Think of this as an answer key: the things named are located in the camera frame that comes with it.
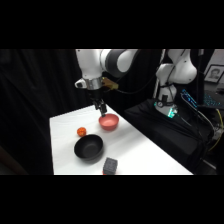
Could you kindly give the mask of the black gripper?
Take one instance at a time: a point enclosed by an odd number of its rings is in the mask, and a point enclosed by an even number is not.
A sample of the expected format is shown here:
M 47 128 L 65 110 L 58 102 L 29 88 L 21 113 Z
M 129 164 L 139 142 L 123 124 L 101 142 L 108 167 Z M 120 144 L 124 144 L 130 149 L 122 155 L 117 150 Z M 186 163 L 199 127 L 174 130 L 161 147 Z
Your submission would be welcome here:
M 106 104 L 101 104 L 103 102 L 103 91 L 101 89 L 89 90 L 88 94 L 91 101 L 95 105 L 95 109 L 100 110 L 101 117 L 105 117 L 107 113 L 107 107 Z

